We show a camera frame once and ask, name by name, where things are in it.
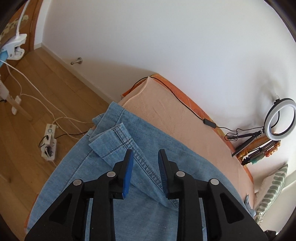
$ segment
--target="striped pillow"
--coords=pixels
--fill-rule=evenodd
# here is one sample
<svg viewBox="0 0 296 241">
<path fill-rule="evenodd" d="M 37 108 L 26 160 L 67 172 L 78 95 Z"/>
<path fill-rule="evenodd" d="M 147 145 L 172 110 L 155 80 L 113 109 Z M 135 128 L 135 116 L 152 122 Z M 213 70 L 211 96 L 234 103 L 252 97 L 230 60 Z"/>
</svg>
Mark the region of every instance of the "striped pillow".
<svg viewBox="0 0 296 241">
<path fill-rule="evenodd" d="M 269 210 L 281 190 L 283 189 L 286 174 L 288 171 L 288 164 L 273 172 L 262 182 L 260 190 L 255 197 L 255 221 L 260 225 L 263 216 Z"/>
</svg>

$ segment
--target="white baseboard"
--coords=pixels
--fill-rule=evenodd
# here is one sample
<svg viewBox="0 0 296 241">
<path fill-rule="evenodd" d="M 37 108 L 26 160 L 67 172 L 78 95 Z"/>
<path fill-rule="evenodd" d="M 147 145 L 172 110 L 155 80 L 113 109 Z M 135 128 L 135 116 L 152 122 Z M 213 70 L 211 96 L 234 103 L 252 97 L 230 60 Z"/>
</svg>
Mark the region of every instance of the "white baseboard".
<svg viewBox="0 0 296 241">
<path fill-rule="evenodd" d="M 100 96 L 107 103 L 111 103 L 114 100 L 104 94 L 99 88 L 95 87 L 92 83 L 90 83 L 86 78 L 84 78 L 81 74 L 79 74 L 75 69 L 71 68 L 66 62 L 64 62 L 60 57 L 58 57 L 54 52 L 52 52 L 48 47 L 46 47 L 43 43 L 41 43 L 40 47 L 42 47 L 47 53 L 49 53 L 55 60 L 57 60 L 62 66 L 64 66 L 67 70 L 69 70 L 73 75 L 75 75 L 83 84 L 89 87 L 93 92 L 95 92 L 98 96 Z"/>
<path fill-rule="evenodd" d="M 42 43 L 35 44 L 35 45 L 34 45 L 34 49 L 39 49 L 39 48 L 41 48 L 41 46 L 42 46 Z"/>
</svg>

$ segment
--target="blue denim fabric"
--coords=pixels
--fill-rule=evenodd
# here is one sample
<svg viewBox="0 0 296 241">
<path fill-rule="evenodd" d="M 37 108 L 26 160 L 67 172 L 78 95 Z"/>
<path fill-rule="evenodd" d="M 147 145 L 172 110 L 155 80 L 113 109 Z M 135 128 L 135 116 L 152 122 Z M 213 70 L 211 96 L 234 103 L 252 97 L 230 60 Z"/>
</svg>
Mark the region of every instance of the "blue denim fabric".
<svg viewBox="0 0 296 241">
<path fill-rule="evenodd" d="M 176 240 L 178 201 L 167 200 L 162 191 L 159 149 L 165 149 L 168 159 L 194 178 L 220 180 L 245 207 L 233 185 L 215 166 L 116 103 L 93 122 L 96 129 L 89 130 L 70 150 L 45 183 L 32 209 L 27 231 L 73 180 L 97 179 L 122 161 L 127 149 L 134 152 L 134 166 L 127 198 L 114 200 L 116 240 Z"/>
</svg>

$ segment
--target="floor plank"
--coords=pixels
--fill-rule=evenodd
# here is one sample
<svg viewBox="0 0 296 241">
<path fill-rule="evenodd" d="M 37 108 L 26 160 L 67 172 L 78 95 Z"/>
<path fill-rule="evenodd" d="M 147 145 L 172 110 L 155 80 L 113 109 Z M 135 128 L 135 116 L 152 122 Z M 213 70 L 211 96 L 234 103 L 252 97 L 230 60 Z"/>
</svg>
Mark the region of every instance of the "floor plank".
<svg viewBox="0 0 296 241">
<path fill-rule="evenodd" d="M 28 53 L 16 68 L 68 117 L 91 122 L 92 118 L 108 108 L 104 100 L 43 49 Z M 20 73 L 12 70 L 12 74 L 22 85 L 22 93 L 40 99 L 55 118 L 63 116 Z M 20 94 L 20 87 L 11 76 L 4 82 L 13 98 Z M 0 103 L 0 213 L 15 235 L 23 240 L 24 224 L 36 195 L 78 140 L 67 135 L 58 138 L 54 163 L 45 161 L 41 158 L 38 144 L 44 136 L 46 124 L 54 119 L 39 101 L 24 95 L 21 99 L 21 106 L 33 116 L 31 122 L 20 113 L 14 116 L 8 103 Z M 67 119 L 60 119 L 58 123 L 71 134 L 80 132 Z M 73 123 L 83 132 L 93 126 Z M 58 128 L 56 136 L 61 134 L 64 132 Z"/>
</svg>

